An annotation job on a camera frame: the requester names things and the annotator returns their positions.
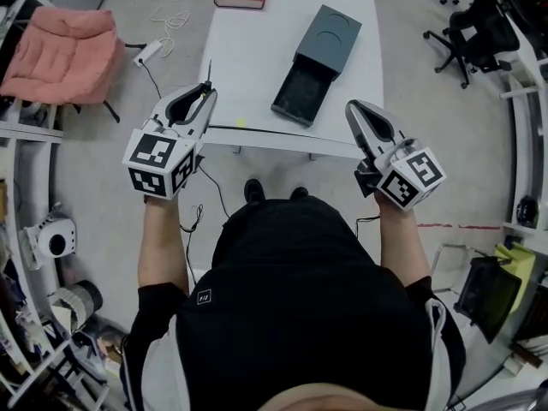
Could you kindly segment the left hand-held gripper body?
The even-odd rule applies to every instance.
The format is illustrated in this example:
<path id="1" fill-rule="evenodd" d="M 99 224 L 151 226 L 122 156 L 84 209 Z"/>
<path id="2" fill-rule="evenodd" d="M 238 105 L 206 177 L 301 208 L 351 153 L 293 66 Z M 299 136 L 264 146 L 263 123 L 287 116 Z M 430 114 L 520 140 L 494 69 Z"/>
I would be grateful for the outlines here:
<path id="1" fill-rule="evenodd" d="M 159 199 L 175 198 L 199 166 L 208 125 L 207 110 L 196 110 L 189 123 L 173 126 L 164 113 L 153 111 L 131 134 L 122 160 L 133 189 Z"/>

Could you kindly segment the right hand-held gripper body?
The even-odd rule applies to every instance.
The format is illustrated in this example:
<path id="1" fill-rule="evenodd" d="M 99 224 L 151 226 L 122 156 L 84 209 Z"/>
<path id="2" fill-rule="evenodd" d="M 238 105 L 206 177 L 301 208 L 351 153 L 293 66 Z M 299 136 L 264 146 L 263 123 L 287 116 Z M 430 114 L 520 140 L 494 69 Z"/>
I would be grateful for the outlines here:
<path id="1" fill-rule="evenodd" d="M 409 211 L 447 175 L 430 148 L 415 138 L 405 138 L 378 156 L 367 155 L 354 177 L 364 196 L 380 192 L 400 210 Z"/>

